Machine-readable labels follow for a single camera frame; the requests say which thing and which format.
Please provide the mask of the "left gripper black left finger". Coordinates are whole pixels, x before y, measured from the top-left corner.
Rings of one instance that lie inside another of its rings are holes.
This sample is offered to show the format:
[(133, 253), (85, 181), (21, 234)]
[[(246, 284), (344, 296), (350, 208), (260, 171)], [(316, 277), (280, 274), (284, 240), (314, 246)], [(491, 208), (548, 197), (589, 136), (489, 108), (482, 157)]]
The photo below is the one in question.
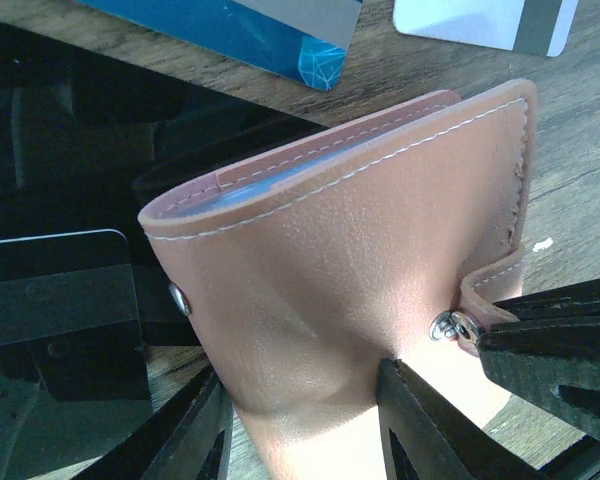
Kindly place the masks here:
[(124, 442), (78, 479), (225, 479), (231, 400), (211, 367), (201, 370)]

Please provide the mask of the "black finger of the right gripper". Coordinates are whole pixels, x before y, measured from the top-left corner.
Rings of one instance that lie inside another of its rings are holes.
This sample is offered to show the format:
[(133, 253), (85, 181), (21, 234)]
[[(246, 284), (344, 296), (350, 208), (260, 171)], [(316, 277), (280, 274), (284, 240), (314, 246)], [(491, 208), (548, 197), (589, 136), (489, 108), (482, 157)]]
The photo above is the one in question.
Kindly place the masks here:
[(600, 315), (600, 278), (503, 300), (495, 306), (519, 320)]
[(600, 322), (502, 324), (477, 349), (488, 379), (600, 442)]

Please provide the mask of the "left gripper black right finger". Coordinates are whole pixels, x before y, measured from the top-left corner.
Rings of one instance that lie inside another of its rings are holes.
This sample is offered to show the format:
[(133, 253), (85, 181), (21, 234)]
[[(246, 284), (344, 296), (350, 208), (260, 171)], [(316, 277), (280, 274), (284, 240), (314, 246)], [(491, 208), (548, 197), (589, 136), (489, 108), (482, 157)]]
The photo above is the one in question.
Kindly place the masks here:
[(389, 479), (543, 479), (399, 360), (380, 362), (376, 398)]

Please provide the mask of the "pink leather card holder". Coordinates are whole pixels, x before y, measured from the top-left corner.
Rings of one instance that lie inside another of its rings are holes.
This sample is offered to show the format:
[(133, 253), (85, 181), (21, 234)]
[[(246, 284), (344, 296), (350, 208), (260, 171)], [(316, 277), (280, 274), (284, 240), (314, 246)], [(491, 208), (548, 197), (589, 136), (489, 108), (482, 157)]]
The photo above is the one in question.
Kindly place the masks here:
[(482, 328), (521, 291), (537, 90), (438, 91), (187, 181), (138, 220), (274, 479), (385, 477), (375, 398), (400, 359), (486, 425)]

